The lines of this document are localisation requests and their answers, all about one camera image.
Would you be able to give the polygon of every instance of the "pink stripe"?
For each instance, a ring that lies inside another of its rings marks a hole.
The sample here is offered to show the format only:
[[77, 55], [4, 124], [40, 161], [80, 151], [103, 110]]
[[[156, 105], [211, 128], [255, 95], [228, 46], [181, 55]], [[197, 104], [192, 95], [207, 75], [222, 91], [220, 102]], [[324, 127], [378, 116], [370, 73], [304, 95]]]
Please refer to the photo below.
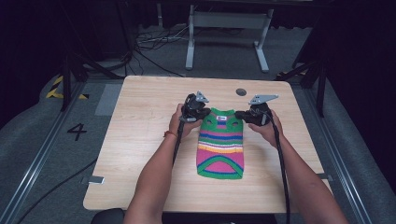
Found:
[[240, 167], [244, 168], [244, 153], [243, 152], [235, 152], [235, 153], [217, 153], [217, 152], [211, 152], [211, 151], [206, 151], [206, 150], [197, 150], [197, 165], [202, 163], [208, 158], [217, 156], [217, 155], [222, 155], [224, 157], [228, 157], [231, 160], [235, 161]]
[[242, 133], [215, 133], [210, 131], [201, 130], [201, 133], [207, 133], [215, 136], [229, 137], [229, 136], [242, 136]]
[[233, 167], [231, 167], [229, 164], [218, 161], [214, 162], [206, 167], [207, 171], [212, 171], [212, 172], [222, 172], [222, 173], [235, 173], [235, 170]]

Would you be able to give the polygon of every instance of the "person's arm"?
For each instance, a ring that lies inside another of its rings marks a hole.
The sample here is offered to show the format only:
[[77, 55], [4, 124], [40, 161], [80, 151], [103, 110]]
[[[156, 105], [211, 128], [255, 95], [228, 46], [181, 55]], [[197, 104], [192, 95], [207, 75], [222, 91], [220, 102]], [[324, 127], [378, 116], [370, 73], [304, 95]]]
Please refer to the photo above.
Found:
[[[286, 174], [292, 199], [306, 223], [347, 223], [338, 203], [327, 186], [305, 163], [283, 134], [278, 116], [272, 111], [283, 152]], [[272, 124], [264, 126], [248, 125], [254, 132], [260, 133], [273, 147], [276, 147]]]
[[[157, 151], [143, 168], [136, 183], [134, 197], [126, 211], [124, 224], [154, 224], [162, 223], [163, 206], [169, 193], [173, 154], [177, 142], [177, 128], [181, 107], [177, 106], [177, 112], [172, 116], [169, 123], [169, 131]], [[202, 121], [186, 123], [183, 136], [190, 133], [191, 129], [200, 126]]]

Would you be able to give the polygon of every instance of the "number 4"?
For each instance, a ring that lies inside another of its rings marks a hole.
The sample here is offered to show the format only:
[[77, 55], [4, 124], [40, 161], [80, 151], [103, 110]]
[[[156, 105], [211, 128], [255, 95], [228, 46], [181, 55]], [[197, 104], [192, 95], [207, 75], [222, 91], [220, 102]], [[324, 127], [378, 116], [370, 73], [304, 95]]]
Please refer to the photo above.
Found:
[[86, 132], [87, 132], [87, 131], [83, 131], [83, 130], [82, 130], [83, 127], [84, 127], [84, 124], [80, 123], [80, 124], [74, 126], [73, 128], [67, 130], [67, 132], [68, 132], [68, 133], [76, 133], [77, 136], [76, 136], [75, 141], [78, 141], [79, 135], [80, 135], [81, 133], [86, 133]]

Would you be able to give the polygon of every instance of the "metal frame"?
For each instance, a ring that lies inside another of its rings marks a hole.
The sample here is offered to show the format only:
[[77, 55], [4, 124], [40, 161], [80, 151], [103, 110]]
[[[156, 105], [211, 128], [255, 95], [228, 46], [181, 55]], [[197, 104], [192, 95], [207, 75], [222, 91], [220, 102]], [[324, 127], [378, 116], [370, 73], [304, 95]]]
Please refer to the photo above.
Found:
[[72, 97], [69, 106], [65, 109], [64, 112], [60, 112], [58, 117], [55, 119], [49, 134], [47, 135], [46, 140], [44, 141], [41, 148], [38, 150], [35, 155], [35, 159], [33, 160], [30, 167], [27, 169], [25, 175], [23, 176], [22, 182], [18, 186], [15, 191], [12, 199], [8, 203], [6, 210], [0, 217], [1, 224], [12, 223], [16, 215], [21, 209], [23, 202], [25, 201], [27, 195], [29, 194], [33, 184], [37, 180], [38, 175], [41, 172], [48, 156], [50, 155], [53, 145], [58, 137], [59, 131], [61, 130], [67, 115], [71, 111], [73, 104], [78, 100], [78, 97], [82, 93], [84, 89], [84, 82], [77, 82], [75, 84], [75, 88], [72, 92]]
[[194, 27], [225, 27], [243, 29], [262, 29], [259, 41], [255, 41], [254, 49], [259, 59], [260, 67], [264, 73], [269, 72], [268, 63], [265, 60], [262, 46], [267, 36], [271, 23], [273, 9], [269, 9], [267, 14], [246, 14], [246, 13], [223, 13], [223, 12], [199, 12], [195, 11], [194, 5], [190, 6], [189, 19], [189, 45], [187, 48], [186, 69], [191, 70], [194, 59]]
[[369, 214], [361, 200], [361, 196], [356, 188], [355, 182], [353, 181], [346, 164], [343, 161], [343, 158], [338, 150], [337, 145], [332, 139], [332, 135], [329, 131], [329, 128], [325, 122], [325, 120], [320, 116], [318, 111], [316, 110], [316, 99], [314, 93], [309, 89], [304, 89], [304, 95], [308, 100], [310, 108], [312, 112], [315, 114], [315, 120], [320, 127], [320, 130], [326, 140], [326, 145], [329, 149], [329, 155], [332, 159], [332, 164], [337, 172], [341, 184], [344, 188], [346, 196], [349, 200], [349, 203], [352, 207], [353, 212], [355, 213], [355, 217], [359, 223], [373, 223], [370, 219]]

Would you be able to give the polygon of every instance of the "forearm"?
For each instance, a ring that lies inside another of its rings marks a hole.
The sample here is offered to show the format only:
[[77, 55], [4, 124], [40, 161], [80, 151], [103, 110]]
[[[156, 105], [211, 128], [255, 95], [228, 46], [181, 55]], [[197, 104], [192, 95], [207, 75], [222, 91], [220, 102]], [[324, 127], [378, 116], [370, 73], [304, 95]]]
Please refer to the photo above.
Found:
[[347, 223], [332, 193], [295, 151], [280, 137], [292, 199], [306, 223]]
[[133, 217], [134, 223], [143, 223], [146, 220], [137, 221], [135, 218], [155, 217], [156, 221], [161, 221], [163, 206], [171, 185], [172, 160], [176, 141], [177, 138], [174, 135], [166, 135], [157, 151], [143, 168], [137, 180], [126, 220]]

